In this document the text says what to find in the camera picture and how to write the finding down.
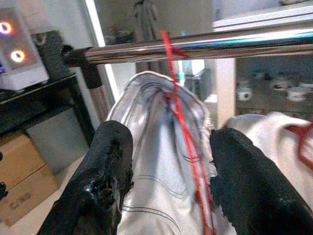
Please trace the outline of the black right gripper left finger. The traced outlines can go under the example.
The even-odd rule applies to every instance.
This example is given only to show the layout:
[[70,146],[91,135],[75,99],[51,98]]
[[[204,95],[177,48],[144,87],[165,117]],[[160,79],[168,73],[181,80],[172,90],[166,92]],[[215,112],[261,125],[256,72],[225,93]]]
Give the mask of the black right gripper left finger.
[[40,235],[115,235],[132,182],[133,137],[114,120],[97,128],[91,146],[39,228]]

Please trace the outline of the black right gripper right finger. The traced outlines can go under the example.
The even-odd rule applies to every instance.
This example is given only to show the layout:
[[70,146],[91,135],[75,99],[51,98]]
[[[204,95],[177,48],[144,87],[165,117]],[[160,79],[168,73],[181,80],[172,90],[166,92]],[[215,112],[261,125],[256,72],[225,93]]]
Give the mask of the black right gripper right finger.
[[313,212],[276,164],[238,130],[210,137],[214,202],[239,235],[311,235]]

